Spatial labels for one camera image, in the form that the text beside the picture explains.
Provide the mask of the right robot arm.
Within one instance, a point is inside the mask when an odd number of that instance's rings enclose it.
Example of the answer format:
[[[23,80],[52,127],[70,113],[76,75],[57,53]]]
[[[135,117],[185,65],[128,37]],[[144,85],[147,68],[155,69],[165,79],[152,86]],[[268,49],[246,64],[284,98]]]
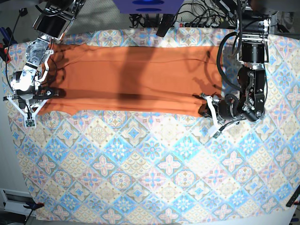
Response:
[[[40,15],[33,24],[38,37],[26,49],[26,63],[21,71],[13,73],[9,83],[13,92],[12,100],[18,100],[19,107],[36,107],[40,101],[54,95],[51,88],[45,87],[49,71],[48,60],[54,54],[50,47],[53,40],[61,40],[68,31],[86,1],[46,0],[45,6],[36,0],[35,8]]]

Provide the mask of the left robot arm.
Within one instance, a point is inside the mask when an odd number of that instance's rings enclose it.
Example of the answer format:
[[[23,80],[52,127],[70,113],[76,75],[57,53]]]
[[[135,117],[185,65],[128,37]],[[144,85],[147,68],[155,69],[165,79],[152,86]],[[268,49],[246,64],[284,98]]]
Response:
[[[217,52],[217,70],[222,80],[239,95],[228,93],[223,98],[217,95],[208,96],[202,93],[198,98],[206,100],[198,113],[213,119],[214,125],[225,121],[238,122],[261,120],[265,113],[267,86],[265,64],[269,62],[268,36],[270,17],[255,12],[247,7],[247,1],[237,1],[237,29],[227,34],[219,45]],[[226,41],[235,37],[232,55],[241,63],[237,73],[237,84],[231,82],[221,66],[221,56]]]

